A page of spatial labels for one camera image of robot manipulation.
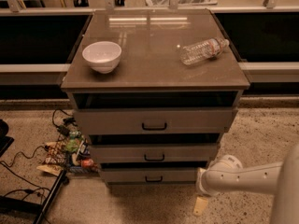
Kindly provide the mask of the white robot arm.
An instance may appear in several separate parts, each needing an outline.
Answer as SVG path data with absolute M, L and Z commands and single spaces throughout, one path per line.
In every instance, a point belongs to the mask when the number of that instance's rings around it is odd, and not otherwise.
M 233 191 L 274 195 L 270 224 L 299 224 L 299 146 L 280 162 L 244 168 L 238 158 L 225 155 L 207 169 L 198 169 L 199 196 Z

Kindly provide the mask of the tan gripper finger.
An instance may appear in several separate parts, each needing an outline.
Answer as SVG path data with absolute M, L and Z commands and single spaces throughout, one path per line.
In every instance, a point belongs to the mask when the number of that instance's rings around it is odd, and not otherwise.
M 205 197 L 197 197 L 195 200 L 193 213 L 196 216 L 201 216 L 208 205 L 208 199 Z

